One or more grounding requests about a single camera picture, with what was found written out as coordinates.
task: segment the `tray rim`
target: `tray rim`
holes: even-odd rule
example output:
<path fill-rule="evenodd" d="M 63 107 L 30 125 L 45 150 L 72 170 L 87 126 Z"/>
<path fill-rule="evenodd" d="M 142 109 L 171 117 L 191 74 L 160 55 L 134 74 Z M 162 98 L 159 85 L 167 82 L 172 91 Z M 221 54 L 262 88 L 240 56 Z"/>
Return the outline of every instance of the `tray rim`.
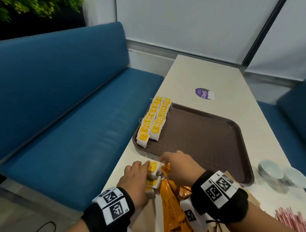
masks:
<path fill-rule="evenodd" d="M 190 108 L 190 107 L 187 107 L 187 106 L 179 105 L 179 104 L 176 104 L 176 103 L 174 103 L 174 102 L 172 102 L 172 104 L 173 104 L 173 106 L 178 106 L 178 108 L 185 108 L 185 109 L 188 109 L 188 110 L 191 110 L 191 111 L 194 111 L 194 112 L 199 112 L 198 115 L 200 115 L 200 113 L 205 113 L 205 114 L 207 114 L 207 115 L 209 115 L 209 116 L 212 116 L 212 117 L 210 117 L 210 118 L 218 117 L 218 118 L 220 118 L 220 119 L 222 119 L 222 120 L 224 120 L 224 121 L 233 123 L 233 124 L 238 128 L 238 135 L 239 135 L 239 137 L 241 138 L 242 149 L 243 149 L 243 151 L 244 151 L 245 154 L 246 154 L 246 163 L 247 163 L 248 169 L 250 170 L 250 173 L 251 173 L 251 181 L 250 181 L 250 182 L 248 182 L 248 183 L 239 183 L 239 184 L 240 184 L 241 186 L 245 186 L 245 187 L 248 187 L 248 186 L 251 186 L 252 184 L 254 184 L 254 181 L 255 181 L 254 172 L 253 172 L 252 165 L 251 165 L 251 162 L 250 162 L 250 158 L 249 158 L 249 156 L 248 156 L 248 152 L 247 152 L 247 149 L 246 149 L 246 146 L 245 146 L 245 143 L 244 143 L 244 139 L 243 139 L 243 136 L 242 136 L 242 132 L 241 132 L 240 126 L 239 126 L 237 123 L 235 123 L 235 122 L 234 122 L 233 120 L 231 120 L 231 119 L 224 118 L 224 117 L 221 117 L 221 116 L 218 116 L 218 115 L 215 115 L 215 114 L 207 113 L 207 112 L 204 112 L 204 111 L 196 110 L 196 109 L 193 109 L 193 108 Z M 146 110 L 144 116 L 147 114 L 147 112 L 149 111 L 149 109 L 150 109 L 150 107 L 148 107 L 148 109 Z M 144 152 L 148 152 L 148 151 L 146 150 L 146 148 L 143 148 L 143 147 L 139 146 L 139 145 L 137 144 L 137 142 L 136 142 L 136 136 L 137 136 L 137 132 L 138 132 L 138 130 L 139 130 L 139 128 L 140 128 L 140 125 L 141 125 L 141 123 L 137 126 L 135 132 L 133 133 L 132 141 L 133 141 L 134 146 L 135 146 L 138 150 L 141 150 L 141 151 L 144 151 Z"/>

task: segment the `person's left hand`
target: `person's left hand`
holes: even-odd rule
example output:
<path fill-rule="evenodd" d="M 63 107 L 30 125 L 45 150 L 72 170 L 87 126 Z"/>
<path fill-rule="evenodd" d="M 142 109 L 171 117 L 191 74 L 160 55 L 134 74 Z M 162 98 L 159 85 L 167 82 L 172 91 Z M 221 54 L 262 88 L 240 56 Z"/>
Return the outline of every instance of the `person's left hand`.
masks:
<path fill-rule="evenodd" d="M 148 160 L 139 170 L 140 161 L 135 161 L 132 166 L 128 165 L 124 169 L 124 176 L 120 178 L 117 187 L 123 188 L 130 195 L 135 210 L 147 202 L 146 194 L 146 177 L 150 161 Z"/>

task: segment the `white table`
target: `white table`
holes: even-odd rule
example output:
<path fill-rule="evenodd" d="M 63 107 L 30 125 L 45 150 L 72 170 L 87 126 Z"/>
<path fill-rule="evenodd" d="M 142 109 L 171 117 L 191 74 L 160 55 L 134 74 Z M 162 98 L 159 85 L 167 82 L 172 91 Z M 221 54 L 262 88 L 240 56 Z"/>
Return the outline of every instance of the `white table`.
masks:
<path fill-rule="evenodd" d="M 196 88 L 214 91 L 215 100 L 200 98 L 195 94 Z M 247 189 L 259 200 L 261 209 L 274 216 L 278 207 L 291 207 L 306 217 L 306 193 L 303 189 L 267 183 L 257 172 L 261 159 L 274 160 L 281 168 L 290 164 L 239 69 L 178 55 L 156 95 L 236 122 L 242 131 L 255 176 L 254 184 Z M 104 189 L 118 183 L 126 165 L 136 160 L 145 162 L 145 155 L 130 141 Z M 163 231 L 160 196 L 135 218 L 133 231 Z"/>

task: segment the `black planter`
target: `black planter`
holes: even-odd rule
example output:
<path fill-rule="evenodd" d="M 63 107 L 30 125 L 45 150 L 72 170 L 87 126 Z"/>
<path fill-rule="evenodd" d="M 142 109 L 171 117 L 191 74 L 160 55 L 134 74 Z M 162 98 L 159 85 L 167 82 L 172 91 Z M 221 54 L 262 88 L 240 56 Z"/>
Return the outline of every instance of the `black planter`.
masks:
<path fill-rule="evenodd" d="M 85 27 L 82 7 L 79 8 L 80 13 L 60 7 L 60 12 L 55 13 L 52 19 L 39 17 L 32 12 L 18 14 L 14 8 L 6 8 L 11 22 L 0 21 L 0 40 Z"/>

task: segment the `blue upholstery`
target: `blue upholstery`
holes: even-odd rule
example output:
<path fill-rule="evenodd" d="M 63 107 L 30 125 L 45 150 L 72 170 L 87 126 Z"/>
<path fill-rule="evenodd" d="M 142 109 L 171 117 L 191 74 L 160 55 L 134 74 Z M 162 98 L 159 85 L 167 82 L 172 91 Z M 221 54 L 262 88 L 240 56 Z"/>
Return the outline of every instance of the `blue upholstery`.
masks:
<path fill-rule="evenodd" d="M 119 22 L 0 42 L 0 159 L 128 63 Z"/>
<path fill-rule="evenodd" d="M 306 81 L 282 96 L 277 105 L 306 143 Z"/>
<path fill-rule="evenodd" d="M 292 167 L 306 176 L 306 146 L 278 106 L 257 102 Z"/>
<path fill-rule="evenodd" d="M 126 68 L 0 166 L 17 182 L 76 210 L 103 189 L 163 77 Z"/>

